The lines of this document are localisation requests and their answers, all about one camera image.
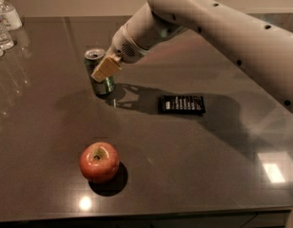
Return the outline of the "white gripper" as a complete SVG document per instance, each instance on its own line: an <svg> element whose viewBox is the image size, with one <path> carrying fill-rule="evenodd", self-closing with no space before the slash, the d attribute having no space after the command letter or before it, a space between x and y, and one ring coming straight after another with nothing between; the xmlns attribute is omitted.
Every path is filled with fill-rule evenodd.
<svg viewBox="0 0 293 228"><path fill-rule="evenodd" d="M149 49L147 34L130 24L124 24L114 34L108 55L93 70L91 78L96 82L103 82L122 69L121 62L134 64L147 55Z"/></svg>

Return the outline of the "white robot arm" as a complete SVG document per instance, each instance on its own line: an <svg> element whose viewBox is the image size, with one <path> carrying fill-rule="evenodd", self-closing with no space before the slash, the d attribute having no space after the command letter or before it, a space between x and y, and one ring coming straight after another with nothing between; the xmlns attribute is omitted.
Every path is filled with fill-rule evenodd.
<svg viewBox="0 0 293 228"><path fill-rule="evenodd" d="M215 0L146 0L113 36L91 77L102 82L191 29L293 113L293 32Z"/></svg>

